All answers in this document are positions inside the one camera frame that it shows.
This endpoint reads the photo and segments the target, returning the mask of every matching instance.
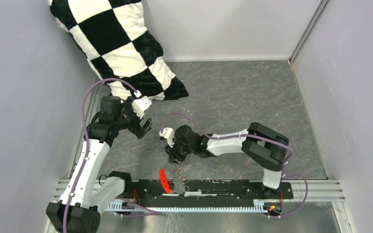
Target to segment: red object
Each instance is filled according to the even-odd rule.
[[[170,184],[168,183],[168,179],[163,168],[159,170],[159,179],[161,180],[161,185],[164,188],[165,192],[171,193],[172,190],[170,188]]]

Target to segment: checkered pillow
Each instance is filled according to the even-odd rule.
[[[119,77],[150,99],[188,96],[144,25],[141,0],[53,0],[50,10],[99,78]],[[114,96],[131,95],[120,82],[108,85]]]

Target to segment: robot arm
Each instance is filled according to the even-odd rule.
[[[183,162],[188,154],[194,153],[201,158],[220,156],[226,153],[245,153],[264,168],[262,183],[271,189],[277,189],[281,183],[281,173],[287,150],[281,146],[242,135],[258,135],[278,143],[288,145],[289,140],[276,131],[259,123],[251,123],[249,128],[237,133],[210,134],[211,139],[199,135],[183,125],[176,131],[165,128],[160,132],[161,139],[168,145],[165,151],[172,163]]]
[[[81,156],[67,188],[57,203],[49,203],[47,206],[48,218],[58,232],[62,232],[63,214],[70,196],[72,198],[68,211],[68,232],[85,233],[96,232],[102,213],[115,197],[131,192],[131,175],[116,171],[108,175],[106,182],[95,193],[92,193],[92,190],[103,159],[119,131],[128,129],[141,139],[151,129],[150,118],[143,126],[140,125],[150,105],[151,101],[147,97],[136,100],[128,98],[126,101],[114,96],[102,98],[101,110],[87,126],[89,141],[83,142]],[[89,155],[85,158],[87,143]],[[84,160],[86,165],[80,172]],[[77,186],[74,193],[71,193],[76,180]]]

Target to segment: black and white checkered blanket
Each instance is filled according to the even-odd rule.
[[[144,25],[141,0],[53,0],[50,10],[99,78],[121,78],[150,99],[188,96]],[[120,82],[109,86],[114,96],[131,95]]]

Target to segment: purple cable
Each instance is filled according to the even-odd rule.
[[[164,131],[164,127],[165,127],[165,123],[167,122],[168,120],[168,117],[171,116],[171,115],[181,115],[183,117],[185,117],[186,119],[188,119],[190,122],[192,122],[192,124],[195,125],[195,127],[198,128],[199,131],[201,131],[201,133],[203,135],[205,135],[205,137],[209,138],[209,139],[213,139],[213,140],[223,140],[223,139],[230,139],[230,138],[237,138],[237,137],[251,137],[251,138],[255,138],[255,139],[258,139],[258,140],[262,140],[262,141],[265,141],[265,142],[269,142],[269,143],[272,143],[272,144],[275,144],[277,146],[280,146],[280,147],[283,147],[285,149],[287,149],[289,151],[289,155],[288,157],[286,157],[286,159],[284,160],[284,163],[286,163],[291,157],[292,155],[294,154],[294,151],[287,145],[284,145],[282,143],[279,143],[279,142],[276,142],[274,140],[270,140],[268,138],[264,138],[264,137],[260,137],[260,136],[257,136],[257,135],[252,135],[252,134],[241,134],[241,135],[230,135],[230,136],[224,136],[224,137],[212,137],[212,136],[209,136],[205,130],[203,130],[199,125],[198,123],[196,123],[194,120],[192,120],[190,117],[188,117],[188,115],[184,114],[184,113],[180,113],[180,112],[172,112],[172,113],[169,113],[165,119],[164,119],[164,122],[162,123],[162,127],[161,127],[161,133]]]
[[[162,214],[162,212],[158,212],[158,211],[155,211],[155,210],[150,210],[148,208],[142,207],[142,206],[136,204],[135,202],[132,202],[132,201],[130,201],[128,199],[125,199],[125,198],[122,198],[122,197],[116,197],[115,199],[125,201],[127,203],[132,204],[135,207],[138,207],[139,209],[150,212],[149,214],[140,214],[140,215],[122,215],[122,217],[142,217],[142,216],[161,215]]]
[[[118,79],[118,78],[107,78],[107,79],[100,80],[100,81],[96,82],[95,84],[93,84],[89,88],[88,92],[85,95],[84,101],[82,103],[82,108],[81,108],[81,118],[82,118],[82,123],[84,125],[84,134],[85,134],[85,141],[86,141],[86,150],[85,150],[85,157],[84,158],[88,157],[88,154],[89,154],[89,136],[88,136],[88,129],[86,128],[86,120],[85,120],[85,104],[86,104],[86,100],[88,99],[88,96],[91,93],[91,91],[97,85],[99,85],[101,83],[104,83],[104,82],[108,82],[108,81],[118,81],[118,82],[121,82],[121,83],[127,85],[134,92],[138,92],[131,84],[129,84],[128,82],[126,82],[126,81],[124,81],[122,79]],[[75,192],[76,185],[78,184],[78,180],[81,177],[81,174],[82,174],[82,172],[84,170],[85,164],[86,164],[86,160],[84,159],[83,162],[82,162],[82,166],[78,170],[78,174],[76,175],[76,179],[75,179],[74,183],[72,184],[71,191],[70,191],[71,193]],[[62,224],[63,224],[63,232],[64,233],[67,233],[68,210],[69,210],[69,206],[70,206],[71,202],[72,202],[72,198],[69,195],[67,203],[66,203],[66,206],[65,206],[64,219],[63,219],[63,222],[62,222]]]
[[[306,181],[305,176],[300,175],[300,174],[295,174],[295,175],[292,175],[292,176],[288,176],[288,177],[285,178],[285,180],[289,180],[290,178],[293,178],[293,177],[302,177],[304,182],[305,182],[305,196],[304,196],[303,201],[301,202],[301,204],[295,210],[293,210],[291,212],[288,212],[286,214],[280,215],[280,216],[271,216],[270,218],[282,218],[282,217],[285,217],[285,216],[292,215],[292,214],[298,212],[301,209],[301,207],[305,204],[306,198],[308,196],[308,182]]]

